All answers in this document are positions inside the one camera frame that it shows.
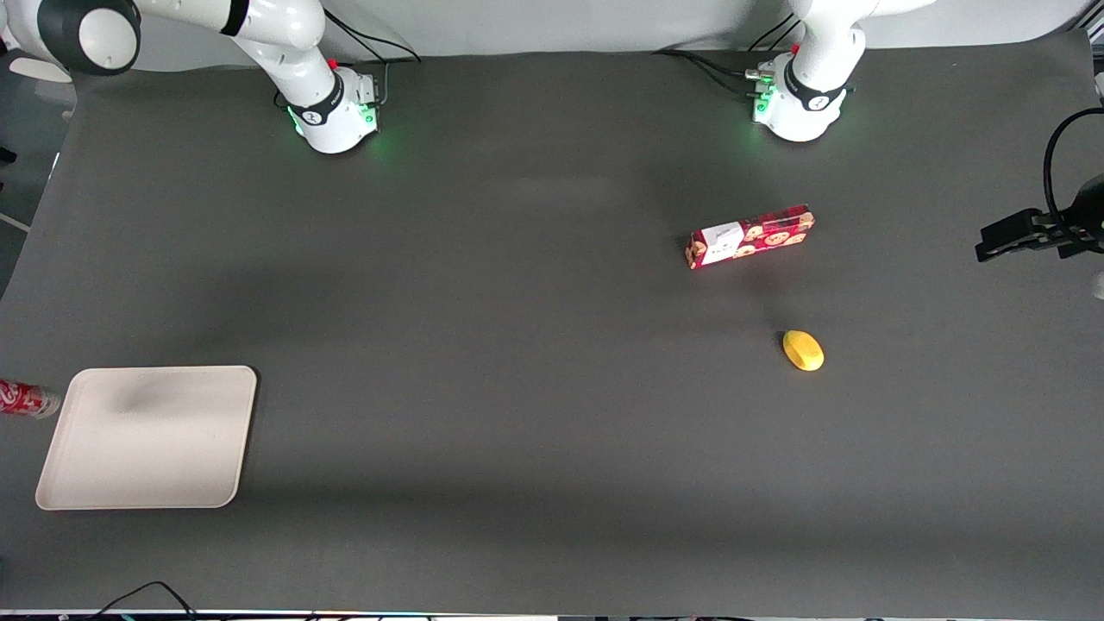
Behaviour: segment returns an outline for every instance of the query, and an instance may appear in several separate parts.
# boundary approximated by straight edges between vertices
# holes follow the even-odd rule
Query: table
[[[1102,263],[973,250],[1041,204],[1090,65],[873,51],[795,145],[678,59],[431,59],[335,157],[257,71],[83,80],[0,377],[247,364],[258,404],[216,511],[44,513],[53,424],[0,421],[0,601],[1104,618]],[[1062,204],[1102,139],[1063,139]],[[683,264],[799,202],[805,243]]]

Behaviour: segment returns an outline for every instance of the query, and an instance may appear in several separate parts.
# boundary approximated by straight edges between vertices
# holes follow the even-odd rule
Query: red snack box
[[[747,220],[701,229],[694,231],[687,243],[687,263],[691,270],[696,270],[710,263],[802,243],[806,231],[815,222],[809,206],[799,204]]]

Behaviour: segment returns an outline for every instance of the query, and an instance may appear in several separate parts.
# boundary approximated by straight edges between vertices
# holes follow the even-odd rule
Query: plastic tray
[[[237,493],[256,388],[242,366],[81,371],[35,502],[46,511],[224,506]]]

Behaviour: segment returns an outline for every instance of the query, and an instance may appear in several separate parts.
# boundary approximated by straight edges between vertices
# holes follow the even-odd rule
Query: yellow object
[[[782,349],[789,361],[803,371],[815,371],[825,364],[825,351],[809,333],[787,331],[782,337]]]

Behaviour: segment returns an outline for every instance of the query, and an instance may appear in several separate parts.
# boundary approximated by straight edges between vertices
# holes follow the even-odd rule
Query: soda can
[[[40,386],[0,379],[0,412],[44,419],[54,414],[62,399]]]

